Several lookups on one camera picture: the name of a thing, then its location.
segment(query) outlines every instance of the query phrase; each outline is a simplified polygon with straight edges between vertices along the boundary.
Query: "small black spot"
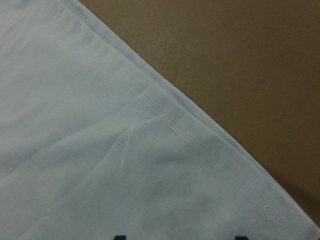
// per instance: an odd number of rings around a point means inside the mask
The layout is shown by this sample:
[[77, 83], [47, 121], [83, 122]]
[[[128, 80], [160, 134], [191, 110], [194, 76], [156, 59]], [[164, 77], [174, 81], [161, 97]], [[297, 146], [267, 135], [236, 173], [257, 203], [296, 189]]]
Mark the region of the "small black spot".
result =
[[126, 235], [118, 235], [118, 236], [115, 236], [113, 240], [127, 240], [127, 236]]
[[246, 236], [235, 236], [234, 240], [249, 240]]

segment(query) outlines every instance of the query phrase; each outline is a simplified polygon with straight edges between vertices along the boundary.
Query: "cloth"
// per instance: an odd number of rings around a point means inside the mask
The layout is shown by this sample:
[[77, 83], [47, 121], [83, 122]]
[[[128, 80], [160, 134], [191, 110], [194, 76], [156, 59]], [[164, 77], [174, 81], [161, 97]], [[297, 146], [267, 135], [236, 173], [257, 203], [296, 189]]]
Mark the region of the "cloth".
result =
[[318, 240], [214, 120], [76, 0], [0, 1], [1, 240]]

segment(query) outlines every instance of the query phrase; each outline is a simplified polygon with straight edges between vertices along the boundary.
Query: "garment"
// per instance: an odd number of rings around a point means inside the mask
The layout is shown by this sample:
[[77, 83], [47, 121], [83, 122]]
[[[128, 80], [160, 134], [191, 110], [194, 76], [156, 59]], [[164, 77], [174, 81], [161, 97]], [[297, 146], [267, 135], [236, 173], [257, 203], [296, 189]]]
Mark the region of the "garment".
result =
[[318, 240], [214, 120], [76, 0], [0, 1], [1, 240]]

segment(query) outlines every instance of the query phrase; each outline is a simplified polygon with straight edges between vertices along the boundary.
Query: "brown table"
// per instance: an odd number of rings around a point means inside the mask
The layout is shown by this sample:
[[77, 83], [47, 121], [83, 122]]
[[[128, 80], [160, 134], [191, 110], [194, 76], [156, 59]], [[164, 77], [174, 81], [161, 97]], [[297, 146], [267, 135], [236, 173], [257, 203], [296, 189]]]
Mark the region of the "brown table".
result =
[[81, 0], [320, 226], [317, 0]]

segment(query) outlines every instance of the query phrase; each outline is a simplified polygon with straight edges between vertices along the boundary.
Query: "brown surface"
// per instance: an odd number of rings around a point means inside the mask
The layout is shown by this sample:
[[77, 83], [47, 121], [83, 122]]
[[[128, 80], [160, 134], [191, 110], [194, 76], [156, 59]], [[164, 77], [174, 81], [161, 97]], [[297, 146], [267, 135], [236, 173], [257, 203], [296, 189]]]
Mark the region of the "brown surface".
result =
[[320, 226], [320, 2], [81, 0]]

